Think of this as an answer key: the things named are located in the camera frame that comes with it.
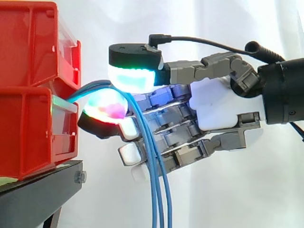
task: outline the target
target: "white backdrop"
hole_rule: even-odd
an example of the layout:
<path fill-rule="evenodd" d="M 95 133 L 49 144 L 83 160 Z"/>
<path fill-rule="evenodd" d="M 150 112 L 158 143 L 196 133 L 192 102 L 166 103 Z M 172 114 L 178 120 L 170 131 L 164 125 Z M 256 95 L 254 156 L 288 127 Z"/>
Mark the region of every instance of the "white backdrop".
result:
<path fill-rule="evenodd" d="M 197 36 L 237 48 L 257 40 L 287 59 L 303 55 L 295 0 L 56 2 L 82 42 L 83 84 L 107 78 L 110 44 L 147 42 L 151 33 Z M 165 61 L 201 59 L 219 51 L 179 42 L 161 48 Z M 80 131 L 78 158 L 88 178 L 63 206 L 59 228 L 151 227 L 149 182 L 134 183 L 120 161 L 121 145 L 118 137 L 101 141 Z M 170 173 L 173 227 L 302 228 L 303 162 L 304 144 L 290 126 L 268 126 L 247 150 L 217 152 Z"/>

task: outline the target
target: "red plastic bin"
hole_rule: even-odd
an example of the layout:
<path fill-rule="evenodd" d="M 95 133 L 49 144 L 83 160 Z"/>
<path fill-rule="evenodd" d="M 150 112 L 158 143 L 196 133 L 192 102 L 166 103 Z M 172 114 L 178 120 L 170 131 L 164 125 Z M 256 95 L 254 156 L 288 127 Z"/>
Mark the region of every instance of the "red plastic bin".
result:
<path fill-rule="evenodd" d="M 0 88 L 0 177 L 22 180 L 77 156 L 78 106 L 44 87 Z"/>
<path fill-rule="evenodd" d="M 80 88 L 80 42 L 53 2 L 0 1 L 0 86 L 45 86 L 67 98 Z"/>

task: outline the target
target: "green light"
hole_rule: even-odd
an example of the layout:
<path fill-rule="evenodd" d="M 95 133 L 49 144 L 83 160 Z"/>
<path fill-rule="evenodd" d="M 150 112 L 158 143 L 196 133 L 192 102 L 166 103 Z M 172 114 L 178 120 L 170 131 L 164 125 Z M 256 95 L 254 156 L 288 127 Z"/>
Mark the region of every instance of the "green light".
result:
<path fill-rule="evenodd" d="M 112 124 L 119 124 L 127 111 L 127 100 L 119 92 L 110 88 L 94 92 L 84 108 L 88 116 Z"/>
<path fill-rule="evenodd" d="M 118 89 L 128 93 L 152 91 L 155 71 L 147 69 L 124 69 L 109 65 L 109 79 Z"/>

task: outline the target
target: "black shelf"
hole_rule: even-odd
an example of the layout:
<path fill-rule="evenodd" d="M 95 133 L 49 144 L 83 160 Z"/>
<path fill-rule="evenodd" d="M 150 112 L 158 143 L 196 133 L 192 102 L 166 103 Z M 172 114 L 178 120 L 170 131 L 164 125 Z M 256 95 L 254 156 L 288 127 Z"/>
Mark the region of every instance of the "black shelf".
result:
<path fill-rule="evenodd" d="M 82 170 L 82 161 L 68 161 L 48 173 L 0 187 L 0 227 L 35 228 L 44 223 L 81 189 Z"/>

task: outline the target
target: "blue wire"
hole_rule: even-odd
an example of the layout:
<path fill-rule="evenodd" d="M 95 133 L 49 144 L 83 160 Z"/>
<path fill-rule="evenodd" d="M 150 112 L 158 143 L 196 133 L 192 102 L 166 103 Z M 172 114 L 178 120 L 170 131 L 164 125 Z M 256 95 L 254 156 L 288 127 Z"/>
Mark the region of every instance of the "blue wire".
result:
<path fill-rule="evenodd" d="M 150 181 L 151 181 L 151 192 L 152 192 L 152 227 L 155 228 L 157 224 L 157 216 L 155 216 L 156 213 L 156 199 L 155 199 L 155 188 L 158 198 L 158 205 L 159 205 L 159 214 L 160 214 L 160 225 L 161 228 L 164 227 L 164 218 L 163 218 L 163 207 L 162 207 L 162 194 L 161 194 L 161 188 L 159 183 L 159 177 L 157 172 L 157 165 L 155 157 L 158 160 L 158 163 L 161 168 L 161 173 L 163 176 L 164 186 L 165 186 L 165 192 L 166 192 L 166 198 L 167 198 L 167 207 L 168 207 L 168 228 L 172 228 L 172 201 L 171 201 L 171 194 L 170 194 L 170 187 L 169 182 L 166 174 L 166 169 L 162 160 L 161 153 L 159 152 L 155 139 L 153 137 L 153 134 L 145 121 L 145 118 L 141 112 L 141 109 L 139 108 L 137 102 L 133 98 L 133 96 L 129 93 L 122 92 L 118 90 L 115 87 L 109 86 L 109 82 L 107 81 L 100 81 L 100 83 L 96 83 L 95 85 L 91 85 L 87 89 L 83 89 L 83 91 L 80 91 L 80 93 L 75 94 L 74 96 L 71 96 L 69 98 L 70 102 L 74 102 L 75 100 L 90 94 L 92 92 L 95 92 L 102 88 L 112 88 L 119 93 L 121 93 L 127 101 L 133 106 L 134 113 L 136 118 L 139 121 L 139 127 L 143 134 L 143 139 L 145 142 L 145 145 L 147 146 L 147 157 L 148 157 L 148 167 L 149 167 L 149 173 L 150 173 Z"/>
<path fill-rule="evenodd" d="M 136 103 L 134 97 L 131 97 L 131 99 L 133 100 L 133 102 L 135 103 L 135 106 L 137 109 L 140 109 L 138 104 Z M 172 228 L 172 200 L 171 200 L 171 193 L 170 193 L 170 186 L 169 186 L 169 182 L 168 182 L 168 177 L 167 177 L 167 172 L 165 169 L 165 165 L 163 163 L 162 160 L 162 156 L 161 153 L 159 152 L 158 148 L 157 148 L 157 144 L 155 142 L 155 139 L 153 137 L 153 134 L 149 128 L 149 126 L 147 125 L 147 122 L 144 121 L 143 122 L 145 125 L 146 130 L 149 133 L 149 137 L 152 140 L 152 145 L 154 147 L 154 151 L 156 152 L 156 157 L 157 160 L 159 162 L 160 168 L 161 168 L 161 172 L 162 172 L 162 176 L 163 176 L 163 182 L 164 182 L 164 186 L 165 186 L 165 192 L 166 192 L 166 198 L 167 198 L 167 207 L 168 207 L 168 228 Z"/>
<path fill-rule="evenodd" d="M 92 92 L 95 92 L 99 89 L 103 89 L 103 88 L 109 88 L 109 84 L 100 84 L 100 85 L 96 85 L 96 87 L 91 87 L 89 90 L 84 90 L 82 93 L 78 93 L 78 94 L 75 94 L 71 97 L 68 98 L 68 101 L 69 102 L 75 102 L 77 99 L 85 96 L 85 95 L 88 95 Z M 127 93 L 124 93 L 118 89 L 116 89 L 115 87 L 113 87 L 113 89 L 115 89 L 116 91 L 118 91 L 119 93 L 121 93 L 125 98 L 126 100 L 132 105 L 136 105 L 137 103 L 134 102 L 134 100 L 130 99 L 132 96 L 130 94 L 127 94 Z M 139 124 L 139 127 L 140 127 L 140 130 L 142 132 L 142 136 L 143 136 L 143 139 L 144 139 L 144 143 L 145 145 L 147 145 L 147 160 L 148 160 L 148 167 L 149 167 L 149 174 L 150 174 L 150 182 L 151 182 L 151 194 L 152 194 L 152 227 L 153 228 L 156 228 L 157 227 L 157 209 L 156 209 L 156 197 L 155 197 L 155 189 L 157 189 L 156 187 L 156 177 L 155 177 L 155 173 L 156 173 L 156 170 L 155 170 L 155 165 L 154 165 L 154 162 L 153 160 L 155 160 L 155 157 L 152 157 L 152 155 L 154 153 L 152 153 L 151 149 L 153 148 L 151 146 L 151 139 L 148 137 L 148 134 L 147 134 L 147 131 L 145 129 L 145 121 L 143 119 L 143 115 L 140 112 L 136 111 L 135 112 L 135 116 L 137 117 L 137 119 L 139 120 L 140 124 Z"/>
<path fill-rule="evenodd" d="M 132 104 L 134 107 L 134 112 L 136 112 L 138 114 L 137 120 L 138 120 L 139 124 L 142 125 L 145 128 L 145 131 L 147 132 L 147 138 L 149 140 L 149 144 L 145 144 L 145 145 L 150 147 L 153 152 L 152 153 L 152 162 L 153 162 L 153 166 L 154 166 L 153 171 L 154 171 L 155 181 L 156 181 L 156 193 L 157 193 L 159 215 L 160 215 L 160 227 L 164 228 L 164 215 L 163 215 L 162 194 L 161 194 L 162 191 L 161 191 L 161 185 L 160 185 L 160 180 L 159 180 L 158 171 L 157 171 L 157 164 L 156 164 L 156 159 L 155 159 L 157 155 L 154 150 L 152 138 L 148 137 L 150 135 L 149 132 L 151 132 L 151 130 L 148 127 L 148 125 L 146 124 L 142 111 L 139 108 L 137 102 L 134 100 L 133 96 L 129 95 L 129 98 L 132 101 Z"/>

